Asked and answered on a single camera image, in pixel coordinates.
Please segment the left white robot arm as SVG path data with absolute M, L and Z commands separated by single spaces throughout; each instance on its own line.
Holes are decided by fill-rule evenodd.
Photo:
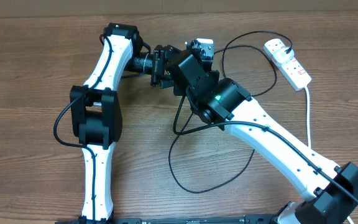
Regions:
M 163 72 L 155 71 L 150 52 L 137 26 L 110 23 L 100 36 L 103 51 L 91 76 L 70 91 L 73 134 L 85 161 L 85 201 L 76 223 L 112 223 L 112 155 L 122 133 L 117 95 L 125 71 L 151 75 L 153 85 L 173 86 Z

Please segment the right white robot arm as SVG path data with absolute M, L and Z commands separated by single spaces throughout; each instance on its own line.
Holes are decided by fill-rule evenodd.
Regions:
M 302 200 L 289 202 L 270 223 L 343 223 L 358 206 L 358 167 L 339 166 L 279 125 L 237 82 L 219 79 L 201 58 L 183 50 L 165 66 L 191 110 L 255 149 L 294 186 Z

